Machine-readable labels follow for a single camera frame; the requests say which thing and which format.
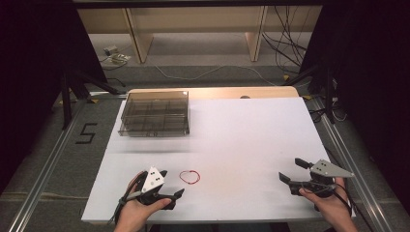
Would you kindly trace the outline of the black curtain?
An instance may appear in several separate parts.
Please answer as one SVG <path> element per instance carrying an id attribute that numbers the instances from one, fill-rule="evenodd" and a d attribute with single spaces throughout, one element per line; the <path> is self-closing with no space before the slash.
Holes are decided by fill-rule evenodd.
<path id="1" fill-rule="evenodd" d="M 410 213 L 410 0 L 308 0 L 322 6 L 302 65 L 334 73 L 337 94 Z"/>
<path id="2" fill-rule="evenodd" d="M 0 0 L 0 193 L 76 71 L 106 81 L 73 0 Z"/>

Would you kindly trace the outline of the red rubber band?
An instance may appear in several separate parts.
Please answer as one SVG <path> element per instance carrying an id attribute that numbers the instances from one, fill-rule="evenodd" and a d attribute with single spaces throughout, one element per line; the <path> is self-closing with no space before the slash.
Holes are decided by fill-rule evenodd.
<path id="1" fill-rule="evenodd" d="M 179 178 L 188 185 L 194 185 L 201 180 L 201 176 L 196 170 L 184 170 L 179 174 Z"/>

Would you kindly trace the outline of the clear smoky plastic drawer box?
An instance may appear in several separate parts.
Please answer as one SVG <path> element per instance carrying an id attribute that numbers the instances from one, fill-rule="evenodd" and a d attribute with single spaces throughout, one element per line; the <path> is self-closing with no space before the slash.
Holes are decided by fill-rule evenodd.
<path id="1" fill-rule="evenodd" d="M 119 134 L 130 137 L 174 137 L 190 133 L 188 91 L 129 93 Z"/>

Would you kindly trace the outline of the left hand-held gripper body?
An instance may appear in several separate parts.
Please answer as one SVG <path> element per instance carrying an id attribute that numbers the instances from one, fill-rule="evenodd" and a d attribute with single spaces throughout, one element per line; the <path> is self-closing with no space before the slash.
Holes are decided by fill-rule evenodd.
<path id="1" fill-rule="evenodd" d="M 142 180 L 137 182 L 136 190 L 140 192 L 137 200 L 143 205 L 151 205 L 158 200 L 168 198 L 171 202 L 164 207 L 165 210 L 173 210 L 176 200 L 172 195 L 160 194 L 160 189 L 164 184 L 164 178 L 160 171 L 151 166 L 148 171 L 142 173 Z"/>

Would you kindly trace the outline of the light wooden desk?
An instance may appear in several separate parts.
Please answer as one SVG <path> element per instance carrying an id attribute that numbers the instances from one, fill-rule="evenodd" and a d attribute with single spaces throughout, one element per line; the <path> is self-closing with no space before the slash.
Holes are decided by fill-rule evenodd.
<path id="1" fill-rule="evenodd" d="M 264 32 L 279 32 L 284 22 L 290 32 L 311 32 L 320 6 L 185 7 L 79 9 L 89 34 L 128 34 L 136 62 L 146 61 L 158 33 L 232 33 L 245 35 L 252 62 L 258 60 Z"/>

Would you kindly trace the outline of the person's right hand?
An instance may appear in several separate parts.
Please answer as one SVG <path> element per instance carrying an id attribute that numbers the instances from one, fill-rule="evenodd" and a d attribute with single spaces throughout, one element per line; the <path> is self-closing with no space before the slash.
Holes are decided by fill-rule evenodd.
<path id="1" fill-rule="evenodd" d="M 299 193 L 303 197 L 311 201 L 319 209 L 323 218 L 327 220 L 332 226 L 335 223 L 342 223 L 347 221 L 352 221 L 354 223 L 350 216 L 349 210 L 345 205 L 345 202 L 347 202 L 348 199 L 347 193 L 344 190 L 344 180 L 342 178 L 336 177 L 335 182 L 337 185 L 335 191 L 339 195 L 339 197 L 332 195 L 328 198 L 321 198 L 303 188 L 299 189 Z"/>

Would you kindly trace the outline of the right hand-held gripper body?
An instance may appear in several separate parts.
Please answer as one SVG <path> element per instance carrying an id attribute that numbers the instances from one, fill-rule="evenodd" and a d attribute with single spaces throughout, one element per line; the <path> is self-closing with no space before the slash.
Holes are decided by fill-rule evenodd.
<path id="1" fill-rule="evenodd" d="M 320 159 L 312 163 L 313 167 L 308 169 L 310 180 L 306 182 L 291 181 L 290 192 L 300 195 L 299 189 L 307 189 L 319 197 L 329 197 L 336 187 L 335 178 L 353 178 L 355 174 L 345 170 L 329 161 Z"/>

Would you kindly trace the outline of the white power strip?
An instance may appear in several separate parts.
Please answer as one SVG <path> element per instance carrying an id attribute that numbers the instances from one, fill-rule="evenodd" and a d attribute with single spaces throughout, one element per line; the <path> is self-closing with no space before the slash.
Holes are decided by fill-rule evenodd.
<path id="1" fill-rule="evenodd" d="M 121 54 L 121 53 L 116 53 L 116 54 L 110 55 L 109 60 L 113 64 L 123 65 L 123 64 L 127 64 L 131 60 L 131 56 Z"/>

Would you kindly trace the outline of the black horizontal bar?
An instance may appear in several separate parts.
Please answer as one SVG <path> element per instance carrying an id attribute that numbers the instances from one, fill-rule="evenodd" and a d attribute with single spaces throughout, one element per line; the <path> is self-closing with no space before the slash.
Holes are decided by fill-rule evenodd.
<path id="1" fill-rule="evenodd" d="M 320 6 L 328 0 L 72 0 L 80 9 Z"/>

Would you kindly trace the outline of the black metal stand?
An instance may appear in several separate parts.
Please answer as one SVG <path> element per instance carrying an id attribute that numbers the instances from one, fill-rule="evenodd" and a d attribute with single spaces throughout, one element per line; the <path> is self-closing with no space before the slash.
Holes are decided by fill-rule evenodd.
<path id="1" fill-rule="evenodd" d="M 125 94 L 125 91 L 115 89 L 109 86 L 106 82 L 97 80 L 91 75 L 80 70 L 64 72 L 62 77 L 60 78 L 61 96 L 64 109 L 63 129 L 66 129 L 68 127 L 73 117 L 70 92 L 73 92 L 74 95 L 80 100 L 87 100 L 90 97 L 90 92 L 85 86 L 86 83 L 91 83 L 112 95 Z"/>
<path id="2" fill-rule="evenodd" d="M 309 76 L 311 77 L 311 81 L 307 90 L 310 94 L 319 94 L 321 91 L 324 91 L 324 112 L 333 124 L 335 122 L 335 117 L 333 116 L 333 97 L 335 88 L 333 84 L 333 72 L 329 65 L 324 63 L 313 65 L 303 72 L 300 72 L 296 77 L 286 80 L 284 86 L 292 86 Z"/>

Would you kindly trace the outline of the person's left hand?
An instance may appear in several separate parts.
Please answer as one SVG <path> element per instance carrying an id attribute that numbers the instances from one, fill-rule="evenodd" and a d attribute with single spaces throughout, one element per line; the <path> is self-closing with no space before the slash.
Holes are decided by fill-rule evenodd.
<path id="1" fill-rule="evenodd" d="M 170 202 L 170 199 L 165 198 L 146 206 L 136 200 L 130 200 L 123 206 L 115 227 L 142 228 L 150 215 L 163 209 Z"/>

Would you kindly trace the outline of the aluminium floor rail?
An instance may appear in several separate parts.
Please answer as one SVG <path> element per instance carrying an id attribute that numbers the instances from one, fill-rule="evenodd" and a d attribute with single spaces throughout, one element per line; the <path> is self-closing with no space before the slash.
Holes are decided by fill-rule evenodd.
<path id="1" fill-rule="evenodd" d="M 367 232 L 394 232 L 384 206 L 395 203 L 375 164 L 368 158 L 356 133 L 347 121 L 330 122 L 323 114 L 312 116 L 329 159 L 352 171 L 355 177 L 347 180 L 347 190 L 353 199 L 358 223 Z"/>
<path id="2" fill-rule="evenodd" d="M 120 95 L 111 95 L 108 92 L 92 92 L 91 96 L 86 100 L 78 100 L 73 107 L 72 119 L 69 121 L 67 126 L 60 133 L 58 140 L 56 141 L 52 151 L 47 157 L 47 160 L 38 175 L 35 183 L 31 187 L 30 191 L 23 198 L 22 204 L 17 211 L 15 218 L 12 220 L 8 232 L 23 232 L 26 225 L 28 224 L 30 217 L 33 215 L 38 202 L 41 199 L 41 195 L 55 169 L 58 160 L 61 158 L 70 136 L 73 133 L 74 128 L 78 123 L 78 118 L 83 111 L 87 102 L 91 100 L 115 100 L 124 99 L 127 96 L 125 92 Z"/>

